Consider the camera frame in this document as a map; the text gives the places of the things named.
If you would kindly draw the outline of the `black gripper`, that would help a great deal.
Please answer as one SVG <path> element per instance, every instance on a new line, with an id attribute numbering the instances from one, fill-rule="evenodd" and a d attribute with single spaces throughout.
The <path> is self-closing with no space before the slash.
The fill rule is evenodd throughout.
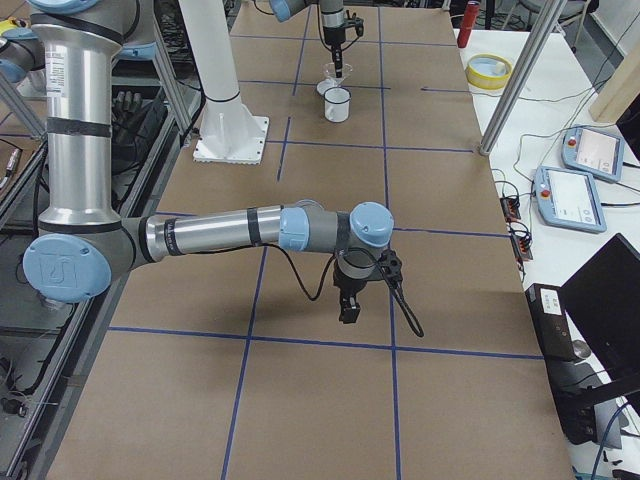
<path id="1" fill-rule="evenodd" d="M 339 268 L 333 271 L 333 285 L 339 289 L 341 323 L 356 323 L 360 314 L 360 304 L 356 296 L 367 284 L 366 279 L 354 279 Z"/>
<path id="2" fill-rule="evenodd" d="M 323 35 L 325 42 L 331 48 L 332 62 L 334 65 L 335 75 L 343 75 L 343 58 L 342 45 L 346 42 L 345 27 L 340 25 L 337 27 L 323 26 Z"/>

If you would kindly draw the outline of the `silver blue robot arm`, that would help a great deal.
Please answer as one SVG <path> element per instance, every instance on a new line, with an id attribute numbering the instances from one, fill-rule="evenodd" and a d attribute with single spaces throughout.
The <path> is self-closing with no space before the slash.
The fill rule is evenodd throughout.
<path id="1" fill-rule="evenodd" d="M 269 6 L 277 20 L 284 22 L 306 9 L 311 4 L 318 5 L 324 40 L 332 56 L 337 78 L 343 76 L 343 44 L 346 42 L 347 18 L 342 0 L 269 0 Z"/>
<path id="2" fill-rule="evenodd" d="M 371 281 L 397 286 L 391 212 L 375 202 L 350 212 L 303 200 L 209 216 L 122 218 L 111 197 L 112 63 L 127 47 L 151 50 L 149 1 L 35 1 L 32 27 L 45 54 L 49 205 L 23 270 L 44 297 L 78 303 L 113 280 L 166 257 L 252 247 L 328 253 L 340 320 L 356 321 Z"/>

